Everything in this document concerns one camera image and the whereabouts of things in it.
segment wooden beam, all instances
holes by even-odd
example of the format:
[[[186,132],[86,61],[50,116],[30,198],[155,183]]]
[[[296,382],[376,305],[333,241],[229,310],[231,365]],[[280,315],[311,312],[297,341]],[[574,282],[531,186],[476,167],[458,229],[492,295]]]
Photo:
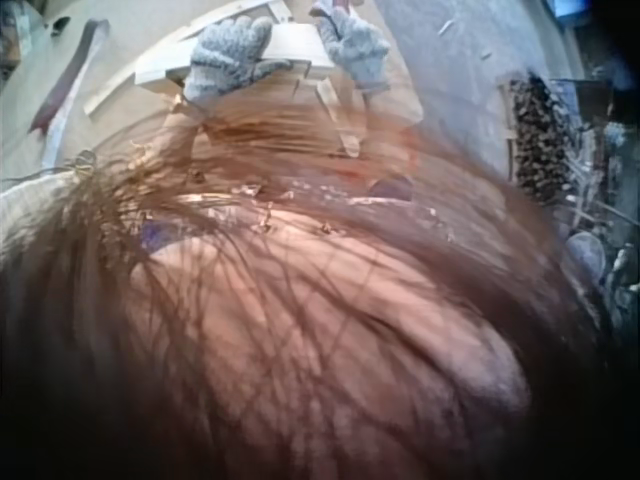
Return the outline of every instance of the wooden beam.
[[[135,84],[155,91],[153,86],[162,77],[185,78],[191,68],[191,54],[197,38],[167,45],[140,58],[136,65]],[[271,41],[264,60],[291,60],[310,65],[313,76],[326,76],[335,68],[314,25],[283,23],[273,26]]]
[[[172,43],[181,42],[195,35],[198,35],[202,30],[212,23],[217,23],[227,18],[239,15],[243,12],[253,10],[255,8],[268,5],[273,0],[236,0],[223,7],[217,8],[209,13],[206,13],[195,20],[191,21],[188,25],[180,27],[178,30],[170,33],[154,46],[149,48],[143,56],[153,53],[158,48],[166,47]],[[136,63],[138,59],[126,64],[122,67],[113,77],[111,77],[102,88],[89,98],[84,105],[84,111],[87,115],[92,115],[113,93],[118,90],[122,85],[131,80],[136,71]]]

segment person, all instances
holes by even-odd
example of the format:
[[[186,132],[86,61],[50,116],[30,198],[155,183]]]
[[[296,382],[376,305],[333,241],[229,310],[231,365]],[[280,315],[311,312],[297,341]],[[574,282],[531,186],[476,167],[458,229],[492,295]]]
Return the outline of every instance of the person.
[[[367,95],[387,88],[379,31],[342,9],[319,28]],[[259,60],[269,32],[207,28],[151,147],[3,202],[3,477],[609,465],[622,369],[542,212],[433,140],[387,137],[385,119],[377,139],[429,171],[373,196],[352,180],[393,174],[387,154],[336,153],[304,106],[224,106],[288,67]]]

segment concrete floor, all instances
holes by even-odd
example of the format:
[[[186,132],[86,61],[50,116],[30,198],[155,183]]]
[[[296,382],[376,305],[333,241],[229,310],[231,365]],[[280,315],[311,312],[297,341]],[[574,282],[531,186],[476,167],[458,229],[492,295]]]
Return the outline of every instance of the concrete floor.
[[[538,0],[378,0],[422,100],[423,127],[507,171],[500,78],[573,78],[564,35]],[[441,36],[448,21],[453,25]]]
[[[311,0],[286,1],[297,7],[301,3],[311,3]],[[94,71],[90,72],[86,80],[87,83],[95,83],[93,88],[100,85],[98,79],[102,78],[104,81],[108,78],[109,75],[105,72],[107,64],[113,71],[113,65],[118,59],[122,64],[129,57],[135,58],[137,51],[143,51],[157,41],[154,39],[161,38],[188,19],[221,3],[210,0],[151,2],[131,2],[130,18],[116,25],[112,21],[112,35],[118,38],[121,50],[101,53],[104,55],[103,61],[100,65],[92,67]],[[78,11],[88,8],[92,9],[92,14],[93,9],[96,10],[96,14],[104,14],[103,11],[109,7],[106,4],[110,3],[93,0],[50,0],[47,14],[55,18],[59,14],[70,11],[77,14]],[[377,0],[376,3],[398,43],[419,93],[425,112],[422,127],[444,135],[505,175],[507,150],[504,137],[504,106],[495,88],[499,79],[506,73],[526,68],[535,70],[543,77],[572,78],[576,75],[576,68],[572,68],[575,67],[575,61],[572,55],[567,54],[566,38],[542,6],[542,1]],[[143,13],[145,8],[153,9],[156,22],[150,19],[144,23],[139,21],[140,18],[146,18]],[[453,20],[454,23],[439,36],[438,31],[448,20]],[[147,25],[149,31],[142,30],[142,25]],[[44,81],[25,78],[23,85],[17,87],[21,89],[21,95],[44,98],[58,78],[57,72],[61,71],[63,66],[52,65],[51,78]],[[131,92],[121,96],[118,109],[124,110],[125,113],[118,116],[120,126],[123,115],[131,119],[140,116],[138,109],[132,109],[132,105],[137,105],[135,102],[153,104],[153,101],[144,95],[146,92],[143,92],[143,95]],[[152,106],[159,107],[157,101]],[[11,121],[3,108],[3,133],[13,131]],[[87,123],[88,119],[79,118],[77,121]],[[113,125],[118,123],[108,118],[94,119],[94,122],[96,123],[90,128],[95,131],[101,129],[101,134],[103,131],[113,130]],[[20,132],[16,132],[15,135],[11,134],[16,138],[11,138],[9,145],[19,140],[17,136]],[[84,143],[89,141],[89,137],[71,140],[70,148],[77,148],[79,151],[87,148],[89,145]],[[9,146],[4,141],[3,145],[4,148]],[[25,155],[37,156],[38,149],[33,146],[25,148],[25,152],[27,153],[11,160],[11,155],[5,156],[6,151],[3,151],[3,157],[7,158],[6,161],[2,161],[3,172],[14,171],[24,174],[36,168],[37,162],[28,168],[24,167],[24,164],[30,163],[30,160],[25,160]],[[16,162],[22,162],[21,168],[14,168]]]

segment glove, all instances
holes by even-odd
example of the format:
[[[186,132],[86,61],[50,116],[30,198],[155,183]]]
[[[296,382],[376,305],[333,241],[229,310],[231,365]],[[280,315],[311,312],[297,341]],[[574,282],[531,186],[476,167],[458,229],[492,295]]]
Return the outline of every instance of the glove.
[[[191,72],[184,97],[203,110],[227,93],[248,87],[278,70],[290,69],[287,60],[260,61],[271,40],[273,24],[267,17],[225,20],[208,26],[191,55]]]
[[[351,75],[359,89],[377,92],[389,88],[384,61],[391,46],[380,30],[342,7],[333,8],[331,0],[317,1],[311,14],[319,17],[318,30],[329,57]]]

